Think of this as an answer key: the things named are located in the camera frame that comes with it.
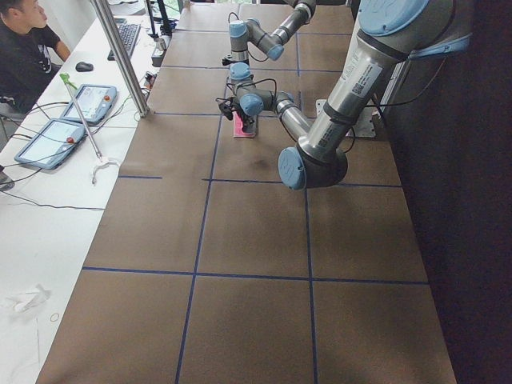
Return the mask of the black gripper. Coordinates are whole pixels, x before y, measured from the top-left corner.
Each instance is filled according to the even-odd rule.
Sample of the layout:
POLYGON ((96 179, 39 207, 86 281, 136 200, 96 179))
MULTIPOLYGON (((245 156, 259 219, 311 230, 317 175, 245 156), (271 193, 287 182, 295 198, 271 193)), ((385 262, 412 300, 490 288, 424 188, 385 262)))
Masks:
POLYGON ((234 63, 236 63, 236 58, 234 58, 231 54, 227 54, 222 58, 222 64, 224 66, 229 66, 234 63))
POLYGON ((234 114, 242 120, 243 125, 250 125, 256 122, 255 117, 251 117, 247 115, 236 97, 232 96, 229 98, 216 98, 216 103, 218 104, 218 108, 220 112, 230 121, 234 120, 234 114))

